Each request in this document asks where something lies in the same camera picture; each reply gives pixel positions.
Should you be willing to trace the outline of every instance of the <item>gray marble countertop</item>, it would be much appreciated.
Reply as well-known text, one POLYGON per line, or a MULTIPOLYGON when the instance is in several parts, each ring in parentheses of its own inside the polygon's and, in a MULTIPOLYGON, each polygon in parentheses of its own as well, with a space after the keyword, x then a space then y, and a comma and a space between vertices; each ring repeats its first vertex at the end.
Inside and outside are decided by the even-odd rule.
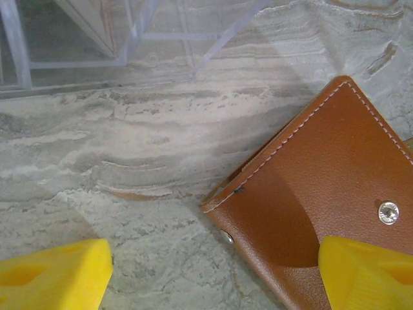
POLYGON ((411 0, 276 1, 194 82, 0 101, 0 259, 107 238, 102 309, 282 309, 199 200, 336 75, 412 137, 412 26, 411 0))

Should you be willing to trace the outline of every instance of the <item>white stitching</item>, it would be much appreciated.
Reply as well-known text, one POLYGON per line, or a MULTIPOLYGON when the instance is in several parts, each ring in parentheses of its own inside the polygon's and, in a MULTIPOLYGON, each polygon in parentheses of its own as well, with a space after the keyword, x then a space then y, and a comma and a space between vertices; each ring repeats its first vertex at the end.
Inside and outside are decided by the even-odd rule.
MULTIPOLYGON (((361 98, 361 96, 357 93, 357 90, 348 82, 342 82, 342 84, 340 84, 335 90, 333 90, 328 97, 308 116, 308 118, 306 118, 304 120, 304 122, 302 122, 297 129, 295 129, 291 135, 288 136, 288 138, 286 140, 284 140, 281 145, 279 145, 276 150, 274 152, 272 152, 270 154, 270 156, 260 165, 258 166, 258 168, 256 170, 254 170, 252 172, 252 174, 247 177, 244 182, 242 182, 241 184, 239 184, 238 187, 243 186, 255 173, 258 172, 259 169, 261 169, 261 167, 263 165, 265 165, 267 163, 268 160, 270 160, 288 141, 290 141, 290 139, 298 132, 298 130, 300 128, 302 128, 306 122, 309 121, 309 119, 344 85, 348 85, 350 87, 350 89, 353 91, 353 93, 355 93, 355 95, 359 98, 360 102, 367 108, 367 110, 373 115, 374 119, 379 123, 380 127, 386 132, 387 136, 389 136, 389 138, 394 142, 394 144, 396 145, 396 147, 403 153, 403 155, 406 157, 406 159, 413 165, 413 160, 410 158, 410 156, 401 148, 401 146, 399 145, 399 143, 397 142, 396 139, 394 139, 394 137, 392 136, 392 134, 386 129, 386 127, 384 126, 384 124, 382 122, 380 122, 379 118, 374 114, 374 112, 371 110, 371 108, 365 103, 365 101, 363 100, 363 98, 361 98)), ((208 213, 210 211, 215 210, 216 208, 218 208, 221 204, 223 204, 224 202, 226 202, 232 195, 234 195, 234 191, 231 192, 226 198, 224 198, 223 200, 221 200, 221 202, 219 202, 217 205, 215 205, 213 208, 205 211, 204 213, 208 213)))

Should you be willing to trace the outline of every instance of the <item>silver snap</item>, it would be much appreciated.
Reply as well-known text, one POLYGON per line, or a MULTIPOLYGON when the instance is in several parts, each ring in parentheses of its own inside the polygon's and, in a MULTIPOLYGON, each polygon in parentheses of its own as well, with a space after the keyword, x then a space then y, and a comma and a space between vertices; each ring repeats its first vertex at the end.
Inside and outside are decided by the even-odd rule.
POLYGON ((226 231, 220 231, 221 237, 225 240, 226 243, 234 244, 234 239, 232 239, 231 235, 228 234, 226 231))
POLYGON ((379 207, 379 219, 386 225, 394 224, 399 218, 399 207, 391 201, 383 202, 379 207))

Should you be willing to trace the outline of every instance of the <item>transparent plastic container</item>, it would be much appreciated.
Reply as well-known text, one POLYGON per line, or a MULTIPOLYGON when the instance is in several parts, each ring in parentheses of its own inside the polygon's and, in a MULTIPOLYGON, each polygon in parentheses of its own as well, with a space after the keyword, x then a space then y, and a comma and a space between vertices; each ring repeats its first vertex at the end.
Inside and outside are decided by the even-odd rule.
POLYGON ((2 0, 0 97, 192 79, 269 0, 2 0))

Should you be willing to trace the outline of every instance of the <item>brown leather wallet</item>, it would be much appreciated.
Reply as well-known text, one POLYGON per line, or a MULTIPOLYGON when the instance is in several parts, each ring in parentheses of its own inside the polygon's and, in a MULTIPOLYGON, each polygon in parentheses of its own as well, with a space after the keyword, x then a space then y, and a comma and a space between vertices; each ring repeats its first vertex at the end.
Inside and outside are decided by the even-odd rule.
POLYGON ((413 254, 412 154, 347 76, 206 197, 202 209, 289 309, 330 309, 325 236, 413 254), (394 202, 393 225, 379 219, 394 202))

